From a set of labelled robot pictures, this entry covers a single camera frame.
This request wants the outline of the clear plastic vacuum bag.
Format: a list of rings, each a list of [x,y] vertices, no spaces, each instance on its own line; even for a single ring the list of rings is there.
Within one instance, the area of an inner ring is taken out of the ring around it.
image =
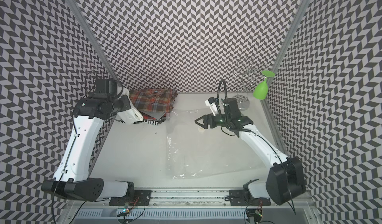
[[[172,110],[166,117],[166,176],[194,179],[218,174],[263,169],[265,166],[242,139],[227,130],[203,129],[195,119],[209,109]]]

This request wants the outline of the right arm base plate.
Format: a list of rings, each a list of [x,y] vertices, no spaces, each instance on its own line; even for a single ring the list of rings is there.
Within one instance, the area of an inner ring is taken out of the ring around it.
[[[270,206],[271,200],[269,198],[254,198],[249,191],[244,189],[229,190],[228,199],[231,206]]]

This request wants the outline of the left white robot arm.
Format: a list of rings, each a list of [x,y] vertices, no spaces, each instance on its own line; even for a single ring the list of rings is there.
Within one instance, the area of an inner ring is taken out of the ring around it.
[[[73,130],[64,157],[51,180],[42,182],[42,191],[63,199],[94,202],[102,199],[132,199],[134,184],[89,177],[89,164],[96,138],[112,114],[131,108],[129,98],[116,100],[84,98],[73,112]]]

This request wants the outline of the dark plaid cloth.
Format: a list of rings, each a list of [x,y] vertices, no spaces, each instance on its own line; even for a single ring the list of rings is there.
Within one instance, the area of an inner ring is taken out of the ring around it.
[[[132,104],[142,112],[169,113],[174,107],[178,93],[174,89],[130,90]]]

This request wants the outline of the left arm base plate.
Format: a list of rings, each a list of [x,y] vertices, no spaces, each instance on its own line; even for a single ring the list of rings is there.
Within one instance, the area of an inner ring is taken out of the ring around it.
[[[115,197],[109,200],[109,206],[132,207],[132,206],[148,206],[151,199],[151,190],[134,190],[123,197]]]

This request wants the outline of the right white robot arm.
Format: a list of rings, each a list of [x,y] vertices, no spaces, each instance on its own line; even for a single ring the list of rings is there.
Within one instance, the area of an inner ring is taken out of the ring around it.
[[[226,115],[206,114],[195,120],[203,129],[226,127],[247,143],[268,169],[265,181],[249,181],[243,188],[250,198],[267,198],[282,205],[306,192],[302,162],[278,150],[259,132],[247,116],[225,119]]]

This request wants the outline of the black white plaid shirt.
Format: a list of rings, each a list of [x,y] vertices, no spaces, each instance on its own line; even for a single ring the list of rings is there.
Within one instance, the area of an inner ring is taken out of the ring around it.
[[[159,120],[157,119],[143,119],[143,120],[138,120],[134,117],[127,117],[126,119],[122,119],[121,117],[117,119],[116,121],[124,123],[124,124],[140,124],[140,123],[146,123],[150,125],[160,125],[166,121],[165,117],[160,118]]]

